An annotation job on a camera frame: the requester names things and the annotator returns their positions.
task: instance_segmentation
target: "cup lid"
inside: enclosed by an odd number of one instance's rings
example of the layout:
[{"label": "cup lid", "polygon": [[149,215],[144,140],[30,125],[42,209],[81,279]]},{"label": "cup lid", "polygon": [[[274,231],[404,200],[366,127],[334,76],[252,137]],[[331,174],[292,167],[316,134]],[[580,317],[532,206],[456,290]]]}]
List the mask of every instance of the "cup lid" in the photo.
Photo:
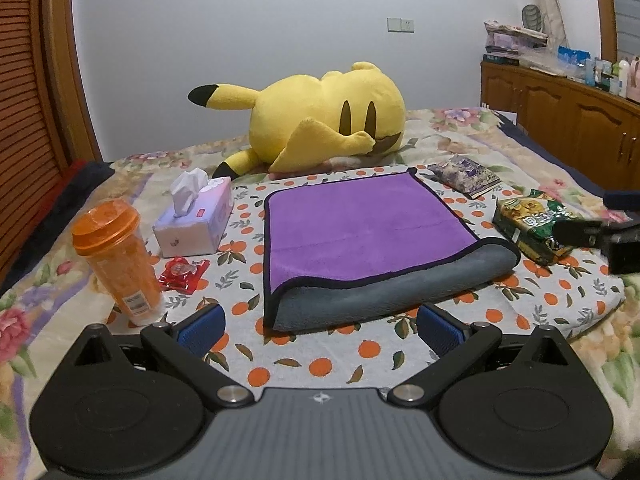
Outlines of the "cup lid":
[{"label": "cup lid", "polygon": [[107,248],[140,224],[140,214],[125,200],[102,202],[83,214],[71,227],[76,253],[88,256]]}]

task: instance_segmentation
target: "pink and purple tissue box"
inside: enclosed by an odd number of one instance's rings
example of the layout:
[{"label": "pink and purple tissue box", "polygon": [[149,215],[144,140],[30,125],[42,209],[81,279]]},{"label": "pink and purple tissue box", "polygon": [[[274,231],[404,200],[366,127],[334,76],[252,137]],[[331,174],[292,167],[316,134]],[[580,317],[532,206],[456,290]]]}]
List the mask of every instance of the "pink and purple tissue box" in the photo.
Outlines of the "pink and purple tissue box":
[{"label": "pink and purple tissue box", "polygon": [[153,225],[164,258],[213,254],[234,207],[231,179],[209,180],[185,216],[174,217],[171,204]]}]

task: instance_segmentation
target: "metal screw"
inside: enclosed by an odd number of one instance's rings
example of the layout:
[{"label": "metal screw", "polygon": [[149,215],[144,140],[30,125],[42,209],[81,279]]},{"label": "metal screw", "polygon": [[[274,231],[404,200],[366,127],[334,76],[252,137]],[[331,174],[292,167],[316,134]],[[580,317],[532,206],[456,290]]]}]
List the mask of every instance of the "metal screw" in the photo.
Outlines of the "metal screw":
[{"label": "metal screw", "polygon": [[417,384],[399,384],[393,389],[393,393],[405,402],[413,402],[424,397],[424,390]]},{"label": "metal screw", "polygon": [[225,402],[242,402],[249,396],[249,390],[244,386],[235,386],[230,384],[229,386],[222,386],[218,390],[218,397]]}]

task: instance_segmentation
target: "orange tumbler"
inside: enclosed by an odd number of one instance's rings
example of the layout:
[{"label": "orange tumbler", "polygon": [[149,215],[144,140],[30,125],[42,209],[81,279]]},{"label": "orange tumbler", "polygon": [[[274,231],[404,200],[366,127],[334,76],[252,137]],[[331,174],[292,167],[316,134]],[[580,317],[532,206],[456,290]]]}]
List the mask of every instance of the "orange tumbler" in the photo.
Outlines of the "orange tumbler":
[{"label": "orange tumbler", "polygon": [[103,202],[71,228],[76,253],[84,256],[120,309],[136,325],[164,314],[154,268],[140,235],[140,214],[121,198]]}]

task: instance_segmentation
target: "plush toy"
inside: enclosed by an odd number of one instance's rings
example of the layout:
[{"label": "plush toy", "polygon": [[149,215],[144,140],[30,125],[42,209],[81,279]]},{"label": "plush toy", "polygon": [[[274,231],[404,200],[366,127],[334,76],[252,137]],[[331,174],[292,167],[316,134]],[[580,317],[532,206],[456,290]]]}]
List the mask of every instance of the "plush toy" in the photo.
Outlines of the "plush toy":
[{"label": "plush toy", "polygon": [[273,173],[308,170],[334,156],[397,150],[404,133],[404,101],[372,63],[321,79],[293,75],[262,91],[219,84],[194,88],[189,100],[217,110],[251,109],[251,147],[222,162],[214,177],[237,178],[261,163]]}]

